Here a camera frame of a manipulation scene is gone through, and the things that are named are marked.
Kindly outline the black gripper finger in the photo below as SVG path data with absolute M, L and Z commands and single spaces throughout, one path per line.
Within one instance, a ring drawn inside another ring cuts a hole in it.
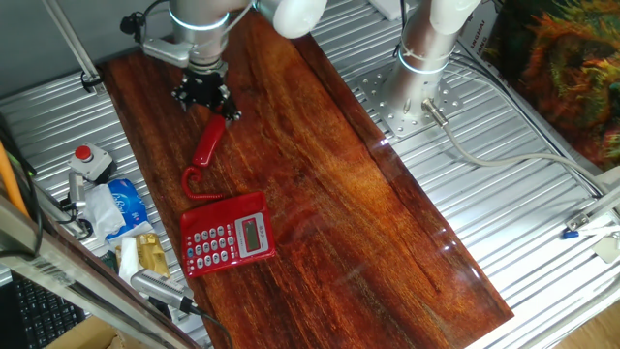
M 241 112 L 231 97 L 231 93 L 226 90 L 222 93 L 222 115 L 228 121 L 237 121 L 241 118 Z
M 172 97 L 180 104 L 184 111 L 187 111 L 191 107 L 191 99 L 188 94 L 187 80 L 184 79 L 179 86 L 177 86 L 171 93 Z

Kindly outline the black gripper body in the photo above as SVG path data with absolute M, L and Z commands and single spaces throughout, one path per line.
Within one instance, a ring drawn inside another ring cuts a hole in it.
M 217 71 L 203 74 L 184 72 L 182 101 L 186 104 L 221 105 L 229 97 L 224 77 Z

